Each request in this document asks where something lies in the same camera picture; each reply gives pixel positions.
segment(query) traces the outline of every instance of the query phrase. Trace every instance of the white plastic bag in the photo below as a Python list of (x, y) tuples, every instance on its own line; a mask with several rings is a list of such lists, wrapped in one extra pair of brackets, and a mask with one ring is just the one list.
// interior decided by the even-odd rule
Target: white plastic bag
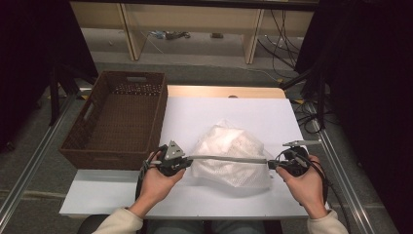
[[(199, 140), (191, 155), (195, 159), (191, 166), (195, 177), (208, 178), (234, 187), (270, 186), (263, 143), (245, 130), (229, 127), (228, 122), (214, 125)], [(234, 160), (196, 159), (197, 155)], [(237, 159), (257, 159), (256, 162), (261, 163), (235, 162)]]

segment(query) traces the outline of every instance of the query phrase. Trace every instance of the human hand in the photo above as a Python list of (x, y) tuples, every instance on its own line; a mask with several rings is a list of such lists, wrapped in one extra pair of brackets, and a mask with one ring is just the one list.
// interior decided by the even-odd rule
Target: human hand
[[(310, 155), (309, 159), (319, 163), (319, 158), (316, 156)], [(327, 215), (322, 196), (322, 180), (313, 167), (299, 177), (294, 177), (282, 167), (276, 167), (276, 171), (288, 186), (294, 199), (306, 209), (310, 218), (317, 219)]]
[[(161, 152), (155, 155), (153, 161), (157, 160), (160, 154)], [(157, 203), (168, 196), (170, 190), (182, 179), (184, 173), (185, 170), (181, 170), (176, 175), (165, 176), (155, 166), (151, 166), (143, 179), (140, 195), (129, 207), (129, 210), (144, 218)]]

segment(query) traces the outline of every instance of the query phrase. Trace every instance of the white sleeve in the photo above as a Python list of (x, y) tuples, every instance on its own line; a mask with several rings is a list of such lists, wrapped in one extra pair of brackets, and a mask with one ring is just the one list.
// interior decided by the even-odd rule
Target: white sleeve
[(134, 234), (142, 228), (143, 220), (129, 210), (120, 208), (107, 217), (94, 234)]
[(328, 211), (328, 215), (319, 219), (308, 219), (307, 228), (310, 234), (346, 234), (349, 233), (343, 223), (338, 220), (335, 211)]

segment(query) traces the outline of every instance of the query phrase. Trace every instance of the brown woven basket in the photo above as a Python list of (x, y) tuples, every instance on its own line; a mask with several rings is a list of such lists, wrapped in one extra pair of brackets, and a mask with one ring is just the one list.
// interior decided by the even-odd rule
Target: brown woven basket
[(77, 169), (139, 170), (159, 146), (164, 73), (103, 71), (59, 151)]

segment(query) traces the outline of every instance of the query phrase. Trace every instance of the gray floor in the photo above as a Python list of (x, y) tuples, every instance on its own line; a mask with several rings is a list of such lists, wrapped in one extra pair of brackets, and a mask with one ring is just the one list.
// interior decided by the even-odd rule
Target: gray floor
[[(276, 87), (282, 77), (273, 71), (273, 59), (259, 45), (255, 53), (254, 64), (244, 63), (244, 52), (241, 36), (224, 35), (223, 39), (210, 38), (206, 33), (191, 33), (191, 38), (162, 40), (150, 37), (139, 61), (131, 61), (128, 46), (123, 31), (84, 29), (96, 67), (103, 69), (145, 69), (166, 72), (169, 82), (173, 84), (223, 85), (223, 86), (260, 86)], [(272, 47), (265, 37), (260, 40)], [(294, 44), (300, 45), (302, 39), (292, 38)], [(275, 68), (286, 76), (296, 73), (276, 60)], [(290, 99), (299, 99), (302, 84), (289, 89), (286, 95)], [(8, 192), (18, 181), (25, 164), (36, 150), (37, 144), (48, 129), (50, 105), (48, 92), (42, 97), (42, 106), (35, 109), (29, 121), (20, 130), (15, 139), (16, 150), (0, 154), (0, 202), (3, 203)], [(58, 134), (51, 142), (45, 158), (38, 168), (34, 178), (29, 183), (24, 196), (17, 206), (4, 233), (76, 233), (82, 222), (81, 218), (69, 218), (58, 214), (64, 201), (76, 169), (57, 151), (67, 135), (73, 120), (76, 118), (84, 101), (76, 99), (62, 120)], [(297, 119), (304, 116), (298, 104), (292, 104), (297, 109)], [(357, 158), (349, 146), (345, 135), (333, 115), (326, 117), (326, 133), (340, 157), (357, 197), (367, 212), (369, 221), (375, 233), (397, 233), (383, 207), (374, 188), (363, 170), (357, 166)], [(307, 130), (313, 131), (310, 122)], [(318, 139), (319, 135), (309, 134), (302, 126), (304, 139)], [(352, 233), (363, 233), (359, 230), (354, 215), (345, 201), (336, 174), (330, 167), (325, 150), (321, 146), (310, 146), (311, 154), (318, 155), (324, 164), (326, 173), (335, 184), (339, 197), (344, 202), (351, 222)], [(328, 203), (333, 207), (344, 222), (338, 200), (329, 192)], [(305, 233), (305, 219), (282, 220), (284, 233)]]

